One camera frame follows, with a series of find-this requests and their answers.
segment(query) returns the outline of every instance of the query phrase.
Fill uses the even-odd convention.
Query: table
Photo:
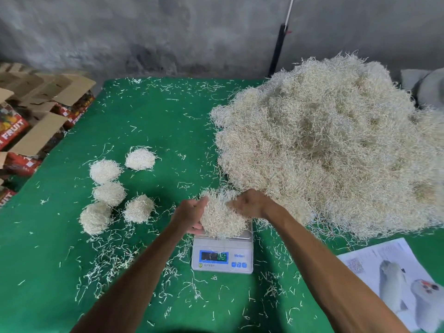
[[[174,204],[219,186],[215,130],[208,113],[236,91],[260,83],[188,78],[106,82],[85,117],[0,211],[0,331],[69,331],[100,291],[97,281],[86,288],[84,276],[92,275],[92,262],[107,240],[109,247],[119,249],[114,257],[102,255],[101,264],[125,266],[125,259],[166,226]],[[150,146],[160,159],[153,171],[125,170],[120,181],[128,199],[137,194],[155,198],[158,214],[149,224],[125,227],[121,205],[111,230],[90,242],[78,223],[82,208],[92,202],[88,165],[103,157],[124,163],[131,146]],[[138,331],[332,332],[275,232],[256,235],[252,275],[193,272],[191,249],[186,252],[191,239],[183,240]],[[405,237],[435,281],[444,284],[444,230]],[[351,249],[343,239],[325,240],[335,254]],[[102,284],[106,272],[110,265],[99,274]]]

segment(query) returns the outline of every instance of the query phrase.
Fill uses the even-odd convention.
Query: shredded paper ball
[[[92,190],[92,196],[110,207],[117,207],[126,197],[125,188],[120,182],[108,182]]]
[[[148,147],[138,148],[128,153],[125,166],[134,170],[148,170],[153,168],[156,155],[148,150]]]
[[[100,234],[111,223],[111,208],[103,202],[90,204],[80,214],[80,223],[87,234]]]
[[[127,222],[143,223],[148,220],[153,210],[153,200],[146,195],[140,195],[126,203],[123,217]]]
[[[236,237],[247,229],[248,220],[225,205],[238,195],[237,191],[225,187],[201,193],[201,196],[208,196],[208,204],[200,220],[207,235],[220,238]]]
[[[102,185],[117,180],[123,172],[120,165],[114,160],[99,160],[91,164],[89,175],[94,182]]]
[[[417,110],[378,62],[308,59],[211,117],[230,183],[266,192],[301,223],[317,215],[315,233],[368,240],[444,226],[444,115]]]

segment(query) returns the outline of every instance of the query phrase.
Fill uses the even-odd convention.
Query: forearm
[[[336,332],[408,332],[380,298],[281,206],[267,219]]]
[[[186,229],[170,224],[94,304],[72,332],[134,332]]]

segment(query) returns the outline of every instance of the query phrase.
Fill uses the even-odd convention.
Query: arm
[[[408,332],[385,303],[285,208],[253,189],[228,206],[249,218],[265,218],[275,227],[335,332]]]
[[[135,332],[168,258],[186,232],[200,233],[208,198],[182,201],[170,224],[81,317],[71,332]]]

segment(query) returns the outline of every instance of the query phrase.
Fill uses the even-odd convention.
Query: digital scale
[[[218,239],[195,235],[191,268],[196,271],[251,274],[253,272],[253,233],[249,228],[238,237]]]

